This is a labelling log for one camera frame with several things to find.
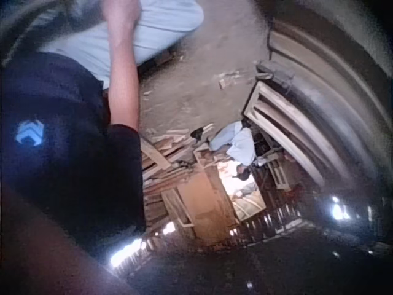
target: white logo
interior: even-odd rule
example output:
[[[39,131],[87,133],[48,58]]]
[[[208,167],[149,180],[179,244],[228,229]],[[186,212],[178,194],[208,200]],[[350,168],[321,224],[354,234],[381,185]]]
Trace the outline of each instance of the white logo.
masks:
[[[34,140],[34,146],[42,143],[42,135],[44,134],[44,124],[38,120],[27,120],[20,122],[18,133],[15,139],[22,144],[25,138]]]

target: black shirt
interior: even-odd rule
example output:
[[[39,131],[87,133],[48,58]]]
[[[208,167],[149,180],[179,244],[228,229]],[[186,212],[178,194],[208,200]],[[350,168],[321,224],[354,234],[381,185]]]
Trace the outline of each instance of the black shirt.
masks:
[[[102,84],[76,61],[35,53],[1,73],[2,181],[93,255],[142,233],[137,131],[108,125]]]

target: dirt floor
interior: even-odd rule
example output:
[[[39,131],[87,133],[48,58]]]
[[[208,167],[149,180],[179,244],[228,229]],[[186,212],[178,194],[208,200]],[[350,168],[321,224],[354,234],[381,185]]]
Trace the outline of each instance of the dirt floor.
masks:
[[[180,44],[173,60],[141,81],[142,133],[190,131],[215,124],[210,133],[241,117],[255,82],[255,63],[268,58],[267,23],[255,0],[199,0],[204,22]],[[219,75],[234,73],[220,88]]]

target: black sleeve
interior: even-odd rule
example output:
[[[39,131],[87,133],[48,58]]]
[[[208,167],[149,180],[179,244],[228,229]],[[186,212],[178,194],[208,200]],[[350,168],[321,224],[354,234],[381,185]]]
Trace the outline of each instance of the black sleeve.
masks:
[[[109,173],[116,217],[124,225],[135,226],[136,233],[146,229],[143,205],[141,141],[138,132],[124,125],[110,125]]]

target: light blue pants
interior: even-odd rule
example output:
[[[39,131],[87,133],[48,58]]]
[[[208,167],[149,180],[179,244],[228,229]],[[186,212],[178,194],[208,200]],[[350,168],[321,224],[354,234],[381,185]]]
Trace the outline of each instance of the light blue pants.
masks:
[[[134,32],[134,54],[138,65],[202,24],[203,11],[195,0],[140,1],[142,12]],[[55,17],[56,13],[56,10],[50,10],[40,15],[35,23],[41,25]],[[106,22],[79,33],[56,37],[38,48],[38,51],[72,58],[98,80],[104,81],[104,89],[109,87],[111,59]]]

